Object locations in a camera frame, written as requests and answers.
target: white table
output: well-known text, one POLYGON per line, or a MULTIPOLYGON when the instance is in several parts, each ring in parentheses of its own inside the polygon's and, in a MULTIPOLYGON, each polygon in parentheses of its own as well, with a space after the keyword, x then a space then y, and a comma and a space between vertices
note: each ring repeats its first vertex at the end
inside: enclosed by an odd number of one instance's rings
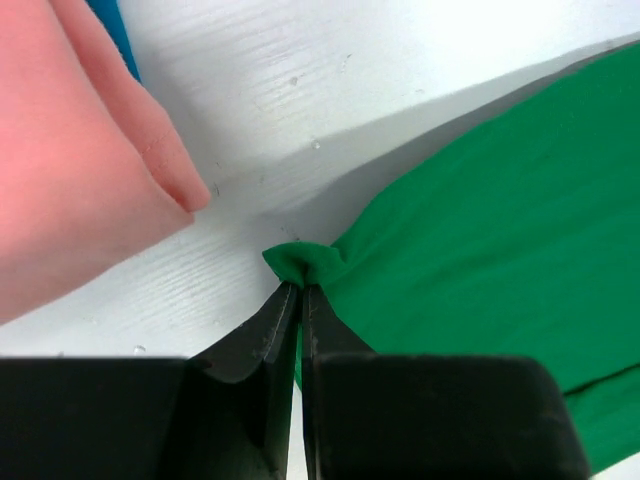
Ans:
MULTIPOLYGON (((190 229, 2 327, 3 355, 193 355, 275 289, 263 249, 332 241, 461 128, 436 127, 640 38, 637 0, 120 3, 143 82, 214 199, 190 229)), ((640 478, 636 459, 604 477, 640 478)))

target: pink towel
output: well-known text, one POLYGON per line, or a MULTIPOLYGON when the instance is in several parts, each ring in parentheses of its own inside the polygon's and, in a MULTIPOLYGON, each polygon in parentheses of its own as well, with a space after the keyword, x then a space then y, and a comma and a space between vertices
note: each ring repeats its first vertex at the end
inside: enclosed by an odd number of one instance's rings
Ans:
POLYGON ((209 192, 84 0, 0 1, 0 323, 193 222, 209 192))

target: blue cloth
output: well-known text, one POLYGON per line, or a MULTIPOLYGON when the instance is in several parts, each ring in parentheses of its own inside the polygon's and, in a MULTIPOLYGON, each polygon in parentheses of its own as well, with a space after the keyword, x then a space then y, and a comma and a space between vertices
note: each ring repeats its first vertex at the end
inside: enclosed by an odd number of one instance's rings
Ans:
POLYGON ((87 0, 87 3, 111 35, 131 75, 140 81, 140 74, 133 58, 127 30, 118 9, 118 0, 87 0))

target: green cloth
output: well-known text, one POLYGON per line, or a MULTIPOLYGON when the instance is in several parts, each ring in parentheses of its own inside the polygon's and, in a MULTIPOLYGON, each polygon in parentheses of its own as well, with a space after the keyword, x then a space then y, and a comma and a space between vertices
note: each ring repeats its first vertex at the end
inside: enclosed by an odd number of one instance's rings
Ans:
POLYGON ((637 452, 640 46, 465 134, 331 247, 264 257, 282 280, 321 285, 379 352, 536 358, 594 471, 637 452))

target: green fabric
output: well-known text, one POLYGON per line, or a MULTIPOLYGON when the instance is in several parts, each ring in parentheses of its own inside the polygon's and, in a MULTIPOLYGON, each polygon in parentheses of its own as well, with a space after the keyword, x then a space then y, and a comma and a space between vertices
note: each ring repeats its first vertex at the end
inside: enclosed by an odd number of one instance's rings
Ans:
POLYGON ((379 352, 538 359, 594 471, 635 453, 640 46, 462 136, 331 247, 298 242, 264 257, 282 280, 321 285, 379 352))

